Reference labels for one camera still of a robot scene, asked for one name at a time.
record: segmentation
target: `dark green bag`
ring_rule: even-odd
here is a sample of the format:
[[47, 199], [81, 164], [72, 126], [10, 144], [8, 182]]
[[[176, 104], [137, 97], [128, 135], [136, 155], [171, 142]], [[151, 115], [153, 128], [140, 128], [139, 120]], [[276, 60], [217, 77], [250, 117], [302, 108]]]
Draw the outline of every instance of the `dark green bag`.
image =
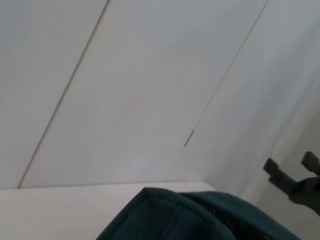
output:
[[250, 203], [222, 192], [144, 188], [97, 240], [299, 240]]

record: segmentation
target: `white shelf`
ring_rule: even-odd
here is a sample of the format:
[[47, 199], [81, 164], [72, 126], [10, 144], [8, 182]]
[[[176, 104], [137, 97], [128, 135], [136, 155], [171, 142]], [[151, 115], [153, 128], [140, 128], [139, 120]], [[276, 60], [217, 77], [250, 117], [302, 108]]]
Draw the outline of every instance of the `white shelf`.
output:
[[0, 190], [0, 233], [8, 240], [94, 240], [144, 187], [213, 191], [204, 182], [158, 182]]

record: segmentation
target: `dark green fabric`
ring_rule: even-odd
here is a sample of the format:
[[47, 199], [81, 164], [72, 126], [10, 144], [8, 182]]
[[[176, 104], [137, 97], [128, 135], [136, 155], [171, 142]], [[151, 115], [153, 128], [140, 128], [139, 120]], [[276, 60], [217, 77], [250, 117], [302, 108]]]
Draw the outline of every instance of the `dark green fabric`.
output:
[[299, 240], [262, 211], [222, 192], [144, 188], [97, 240]]

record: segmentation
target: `white wall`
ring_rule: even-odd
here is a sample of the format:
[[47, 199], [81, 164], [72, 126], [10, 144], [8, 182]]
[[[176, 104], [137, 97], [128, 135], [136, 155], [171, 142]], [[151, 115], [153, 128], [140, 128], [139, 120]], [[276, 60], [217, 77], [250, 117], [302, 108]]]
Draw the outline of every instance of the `white wall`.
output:
[[264, 5], [111, 1], [22, 186], [169, 181]]
[[254, 189], [306, 96], [320, 93], [319, 10], [318, 0], [268, 1], [172, 179], [206, 179], [240, 197]]
[[0, 1], [0, 188], [18, 186], [105, 3]]
[[[301, 165], [307, 151], [320, 157], [320, 104], [292, 151], [280, 165], [280, 168], [296, 181], [316, 176]], [[271, 183], [263, 192], [257, 206], [301, 239], [320, 238], [320, 217], [306, 206], [292, 203]]]

